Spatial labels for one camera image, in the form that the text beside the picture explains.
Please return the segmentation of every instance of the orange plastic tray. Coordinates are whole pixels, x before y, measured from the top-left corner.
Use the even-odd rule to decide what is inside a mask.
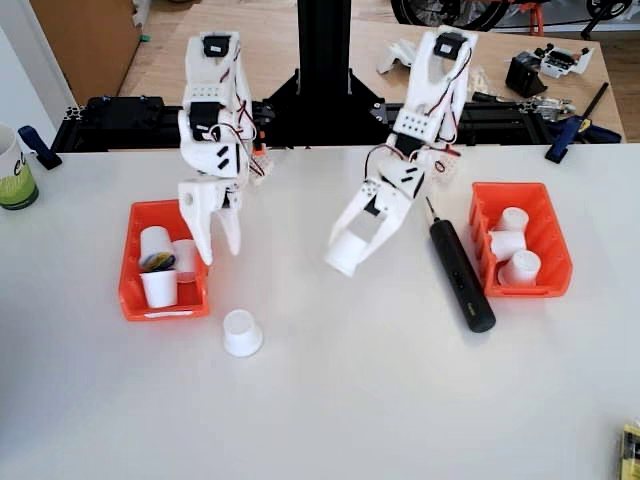
[[[138,202],[131,205],[129,228],[120,270],[118,294],[124,316],[129,321],[151,321],[202,317],[209,313],[207,300],[208,267],[200,256],[196,260],[196,281],[178,284],[178,303],[171,307],[149,308],[144,296],[138,259],[140,232],[160,225],[169,232],[171,241],[191,238],[178,207],[178,200]]]
[[[503,287],[498,282],[489,230],[498,223],[507,207],[519,207],[529,214],[525,232],[527,248],[542,261],[535,287]],[[573,265],[544,184],[474,183],[469,223],[487,296],[559,297],[567,291]]]

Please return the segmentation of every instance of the black screwdriver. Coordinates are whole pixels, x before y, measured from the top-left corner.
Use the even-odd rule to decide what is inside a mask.
[[[444,271],[449,277],[451,288],[462,308],[464,318],[472,332],[486,332],[496,324],[496,317],[484,295],[478,277],[451,222],[441,220],[436,215],[428,197],[427,204],[433,215],[433,224],[429,228],[429,233]]]

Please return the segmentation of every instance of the wall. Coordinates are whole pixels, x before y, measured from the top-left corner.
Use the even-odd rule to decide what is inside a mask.
[[[31,125],[51,145],[58,125],[53,124],[9,39],[0,27],[0,122],[15,129]]]
[[[75,100],[29,0],[0,0],[0,28],[57,129],[67,108],[75,106]]]

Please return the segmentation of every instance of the yellow object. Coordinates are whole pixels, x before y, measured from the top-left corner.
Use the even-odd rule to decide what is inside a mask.
[[[578,129],[578,133],[584,132],[590,126],[591,126],[591,120],[589,120],[588,118],[585,118],[582,121],[582,124],[580,124],[580,128]]]
[[[620,458],[620,480],[640,480],[640,427],[624,426]]]

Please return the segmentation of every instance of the white mug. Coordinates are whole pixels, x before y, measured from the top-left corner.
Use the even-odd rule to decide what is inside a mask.
[[[0,123],[0,206],[20,210],[35,202],[38,193],[16,132]]]

